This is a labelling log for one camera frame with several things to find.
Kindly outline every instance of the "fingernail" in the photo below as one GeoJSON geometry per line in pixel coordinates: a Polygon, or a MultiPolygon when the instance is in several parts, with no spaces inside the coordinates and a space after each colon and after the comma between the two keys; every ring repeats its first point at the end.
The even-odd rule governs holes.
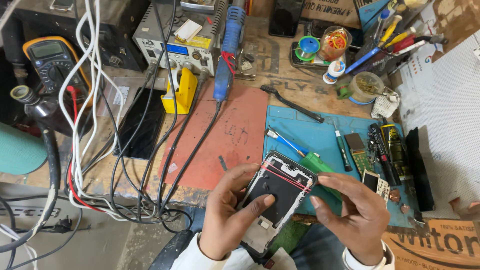
{"type": "Polygon", "coordinates": [[[317,209],[320,207],[320,202],[316,196],[310,196],[310,202],[312,203],[313,208],[317,209]]]}
{"type": "Polygon", "coordinates": [[[272,205],[274,202],[275,202],[275,196],[273,196],[272,194],[268,195],[268,196],[265,197],[265,199],[264,199],[264,204],[265,204],[266,206],[270,206],[270,205],[272,205]]]}

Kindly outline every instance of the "blue hot air gun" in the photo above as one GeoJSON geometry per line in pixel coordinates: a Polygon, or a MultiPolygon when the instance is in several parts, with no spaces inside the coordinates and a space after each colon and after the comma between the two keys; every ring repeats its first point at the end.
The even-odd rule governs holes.
{"type": "Polygon", "coordinates": [[[243,10],[244,4],[245,0],[235,0],[233,5],[228,8],[225,35],[221,49],[222,55],[218,60],[215,73],[213,98],[216,99],[217,106],[222,101],[227,100],[233,84],[233,76],[236,70],[235,58],[237,57],[241,29],[245,23],[246,13],[243,10]]]}

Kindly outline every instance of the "red silicone mat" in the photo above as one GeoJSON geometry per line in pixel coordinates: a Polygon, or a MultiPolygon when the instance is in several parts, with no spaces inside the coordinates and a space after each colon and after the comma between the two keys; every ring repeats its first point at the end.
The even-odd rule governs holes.
{"type": "MultiPolygon", "coordinates": [[[[214,81],[205,83],[193,116],[183,132],[170,161],[177,169],[167,173],[165,182],[173,183],[215,114],[212,98],[214,81]]],[[[212,190],[226,169],[242,163],[262,162],[268,94],[259,88],[234,85],[223,102],[219,117],[197,154],[183,174],[179,185],[212,190]]],[[[179,115],[168,137],[167,148],[158,169],[160,177],[168,152],[185,119],[179,115]]]]}

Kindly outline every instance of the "jeans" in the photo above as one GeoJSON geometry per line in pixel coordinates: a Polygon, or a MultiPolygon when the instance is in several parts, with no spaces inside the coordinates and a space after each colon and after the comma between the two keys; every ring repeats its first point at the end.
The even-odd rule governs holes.
{"type": "MultiPolygon", "coordinates": [[[[192,217],[190,230],[193,233],[202,231],[205,209],[185,207],[192,217]]],[[[308,232],[300,239],[290,253],[298,270],[343,270],[342,254],[345,246],[325,226],[312,224],[308,232]]]]}

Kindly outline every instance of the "blue display screen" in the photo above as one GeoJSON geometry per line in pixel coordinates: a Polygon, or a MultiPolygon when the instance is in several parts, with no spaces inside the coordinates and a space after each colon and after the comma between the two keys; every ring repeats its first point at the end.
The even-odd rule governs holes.
{"type": "Polygon", "coordinates": [[[187,48],[182,47],[182,46],[167,44],[167,51],[168,52],[173,52],[173,53],[178,53],[178,54],[183,54],[183,55],[188,55],[187,48]]]}

